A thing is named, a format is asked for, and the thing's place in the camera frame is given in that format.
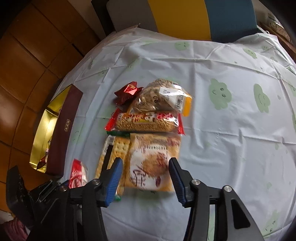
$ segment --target bread package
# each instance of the bread package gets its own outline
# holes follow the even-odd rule
[[[129,113],[176,111],[188,116],[192,97],[177,83],[157,79],[148,84],[130,106]]]
[[[174,191],[168,171],[179,156],[181,136],[131,133],[126,186],[151,191]]]

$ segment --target peanut snack bar package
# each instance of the peanut snack bar package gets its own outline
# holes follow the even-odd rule
[[[110,169],[115,158],[120,157],[123,161],[123,173],[116,190],[115,199],[120,200],[124,191],[124,183],[126,178],[126,159],[128,155],[128,149],[130,145],[130,139],[124,137],[115,137],[109,135],[105,141],[98,167],[96,169],[95,178],[99,178],[102,170]]]
[[[181,114],[175,111],[150,111],[139,114],[122,113],[117,109],[105,127],[106,131],[173,132],[184,134]]]
[[[128,112],[176,111],[183,116],[188,116],[191,101],[192,97],[177,83],[157,79],[141,91]]]
[[[174,191],[168,162],[179,156],[180,135],[131,133],[126,187],[151,191]]]

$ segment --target pink fabric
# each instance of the pink fabric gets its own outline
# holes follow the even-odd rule
[[[7,236],[12,241],[25,241],[28,238],[26,228],[23,223],[15,217],[13,220],[3,223]]]

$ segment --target barcode label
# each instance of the barcode label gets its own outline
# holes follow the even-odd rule
[[[183,102],[184,102],[184,95],[179,95],[177,98],[176,106],[175,106],[175,109],[177,109],[179,112],[182,112]]]
[[[112,145],[113,146],[113,144],[114,144],[114,138],[115,137],[114,136],[111,136],[111,135],[109,135],[107,137],[107,140],[106,140],[105,145],[104,145],[103,155],[105,155],[107,153],[107,149],[108,149],[109,145]]]

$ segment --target metal screw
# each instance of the metal screw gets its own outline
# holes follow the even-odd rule
[[[224,190],[225,190],[226,192],[231,192],[231,191],[232,191],[232,188],[231,188],[230,186],[225,186],[225,187],[224,187]]]
[[[193,185],[199,185],[200,184],[200,180],[198,180],[198,179],[193,179],[191,182],[192,182]]]
[[[64,191],[66,191],[68,188],[67,188],[67,186],[60,186],[59,187],[59,190],[61,191],[61,192],[64,192]]]
[[[100,184],[101,181],[99,179],[93,179],[91,182],[94,185],[98,185],[98,184]]]

